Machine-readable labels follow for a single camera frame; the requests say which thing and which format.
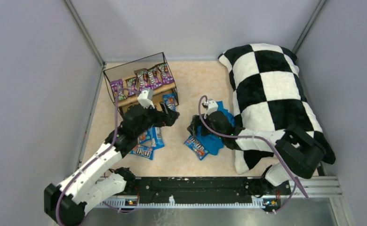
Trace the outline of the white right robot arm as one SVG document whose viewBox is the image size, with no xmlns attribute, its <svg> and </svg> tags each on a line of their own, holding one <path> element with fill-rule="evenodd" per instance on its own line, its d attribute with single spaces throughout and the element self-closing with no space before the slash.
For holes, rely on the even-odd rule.
<svg viewBox="0 0 367 226">
<path fill-rule="evenodd" d="M 192 136 L 215 135 L 223 145 L 236 151 L 271 150 L 279 163 L 270 167 L 265 179 L 278 186 L 292 180 L 302 187 L 300 179 L 310 179 L 328 151 L 301 127 L 290 125 L 282 131 L 257 131 L 232 125 L 221 112 L 195 115 L 187 130 Z"/>
</svg>

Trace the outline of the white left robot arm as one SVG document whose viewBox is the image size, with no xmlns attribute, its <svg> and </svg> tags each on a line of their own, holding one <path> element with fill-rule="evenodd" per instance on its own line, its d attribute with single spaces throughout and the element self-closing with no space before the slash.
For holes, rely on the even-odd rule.
<svg viewBox="0 0 367 226">
<path fill-rule="evenodd" d="M 45 188 L 44 212 L 60 226 L 79 226 L 96 205 L 131 189 L 135 176 L 127 168 L 118 169 L 101 182 L 98 179 L 138 144 L 138 137 L 146 130 L 174 125 L 179 112 L 163 102 L 160 106 L 160 111 L 153 107 L 130 106 L 118 127 L 86 163 L 59 184 Z"/>
</svg>

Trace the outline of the purple candy bag bottom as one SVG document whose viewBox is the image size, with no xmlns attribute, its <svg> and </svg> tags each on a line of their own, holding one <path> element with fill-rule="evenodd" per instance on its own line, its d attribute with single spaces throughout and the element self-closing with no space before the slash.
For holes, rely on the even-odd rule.
<svg viewBox="0 0 367 226">
<path fill-rule="evenodd" d="M 131 77 L 125 80 L 126 81 L 126 85 L 127 88 L 129 89 L 128 93 L 127 93 L 127 97 L 131 97 L 133 95 L 135 95 L 138 90 L 136 87 L 136 82 L 137 82 L 137 77 Z"/>
</svg>

